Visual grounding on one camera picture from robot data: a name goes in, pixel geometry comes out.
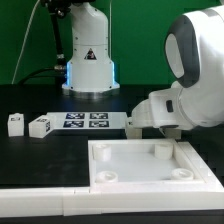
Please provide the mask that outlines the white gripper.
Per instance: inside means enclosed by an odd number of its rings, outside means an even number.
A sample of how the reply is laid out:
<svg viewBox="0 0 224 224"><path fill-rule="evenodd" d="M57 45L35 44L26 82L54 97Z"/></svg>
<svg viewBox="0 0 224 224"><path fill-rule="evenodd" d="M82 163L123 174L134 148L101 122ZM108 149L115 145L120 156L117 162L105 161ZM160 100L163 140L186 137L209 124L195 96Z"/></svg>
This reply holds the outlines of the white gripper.
<svg viewBox="0 0 224 224"><path fill-rule="evenodd" d="M187 125L187 121L180 111L179 93L179 90L151 92L146 100L132 110L133 126L136 128L172 127L183 129Z"/></svg>

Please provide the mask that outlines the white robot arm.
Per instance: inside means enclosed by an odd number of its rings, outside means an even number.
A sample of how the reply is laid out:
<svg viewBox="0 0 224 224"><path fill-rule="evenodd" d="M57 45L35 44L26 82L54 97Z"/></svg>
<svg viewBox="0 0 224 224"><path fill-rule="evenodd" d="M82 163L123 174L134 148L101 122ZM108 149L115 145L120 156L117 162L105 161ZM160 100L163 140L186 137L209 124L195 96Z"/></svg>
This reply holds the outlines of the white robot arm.
<svg viewBox="0 0 224 224"><path fill-rule="evenodd" d="M108 19L90 0L68 1L73 55L62 88L79 98L100 98L119 89L108 55ZM191 130L224 122L224 0L220 2L185 13L170 26L164 50L176 81L132 110L134 127Z"/></svg>

